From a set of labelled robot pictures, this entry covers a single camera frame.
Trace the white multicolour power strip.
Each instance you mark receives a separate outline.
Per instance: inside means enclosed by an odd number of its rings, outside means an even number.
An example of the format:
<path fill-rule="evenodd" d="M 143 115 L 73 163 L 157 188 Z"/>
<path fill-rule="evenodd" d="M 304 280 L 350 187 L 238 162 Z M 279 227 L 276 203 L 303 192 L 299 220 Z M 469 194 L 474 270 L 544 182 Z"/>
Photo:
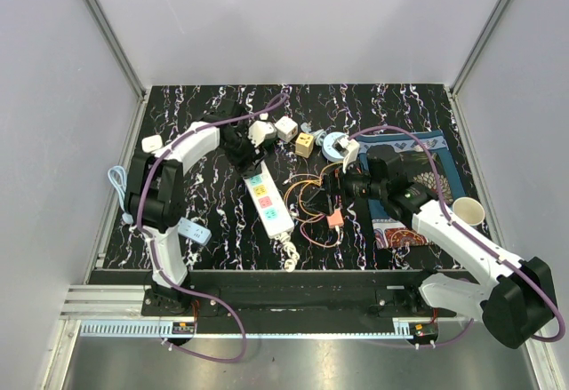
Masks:
<path fill-rule="evenodd" d="M 268 238 L 277 239 L 283 233 L 290 234 L 294 229 L 293 219 L 265 162 L 260 164 L 259 172 L 245 179 L 244 183 Z"/>

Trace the beige travel adapter cube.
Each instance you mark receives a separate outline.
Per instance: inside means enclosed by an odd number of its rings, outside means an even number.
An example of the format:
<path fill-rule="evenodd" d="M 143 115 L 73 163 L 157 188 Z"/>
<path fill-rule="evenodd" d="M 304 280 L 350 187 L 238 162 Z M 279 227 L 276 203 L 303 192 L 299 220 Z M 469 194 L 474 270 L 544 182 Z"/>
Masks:
<path fill-rule="evenodd" d="M 315 146 L 315 137 L 301 132 L 295 140 L 295 154 L 303 158 L 309 158 Z"/>

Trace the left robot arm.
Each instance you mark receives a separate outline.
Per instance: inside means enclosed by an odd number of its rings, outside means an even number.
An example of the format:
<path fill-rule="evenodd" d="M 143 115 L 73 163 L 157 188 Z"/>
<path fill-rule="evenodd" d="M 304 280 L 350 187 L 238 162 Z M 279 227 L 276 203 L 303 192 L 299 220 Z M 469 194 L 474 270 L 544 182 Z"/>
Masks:
<path fill-rule="evenodd" d="M 143 234 L 152 263 L 152 288 L 161 305 L 174 315 L 191 307 L 192 294 L 182 288 L 188 278 L 180 249 L 180 220 L 186 210 L 184 179 L 204 156 L 219 149 L 244 179 L 267 236 L 285 254 L 284 270 L 292 272 L 300 255 L 292 242 L 293 219 L 264 162 L 275 139 L 294 140 L 298 125 L 284 116 L 276 123 L 250 114 L 224 100 L 211 114 L 197 118 L 164 147 L 135 151 L 126 180 L 124 211 Z"/>

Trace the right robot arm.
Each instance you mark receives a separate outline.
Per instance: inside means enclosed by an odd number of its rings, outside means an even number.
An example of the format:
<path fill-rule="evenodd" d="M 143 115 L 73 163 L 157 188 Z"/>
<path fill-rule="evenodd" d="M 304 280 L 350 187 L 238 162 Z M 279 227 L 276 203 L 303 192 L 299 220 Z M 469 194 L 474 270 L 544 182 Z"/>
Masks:
<path fill-rule="evenodd" d="M 359 145 L 340 150 L 342 169 L 330 179 L 330 190 L 344 202 L 355 199 L 379 202 L 390 218 L 449 253 L 474 278 L 454 280 L 426 272 L 404 293 L 406 310 L 424 315 L 441 308 L 484 324 L 508 348 L 536 338 L 552 320 L 558 323 L 558 341 L 565 322 L 557 307 L 550 267 L 541 259 L 529 260 L 507 251 L 460 219 L 435 189 L 407 177 L 399 154 L 390 146 L 367 150 L 365 166 L 358 160 Z"/>

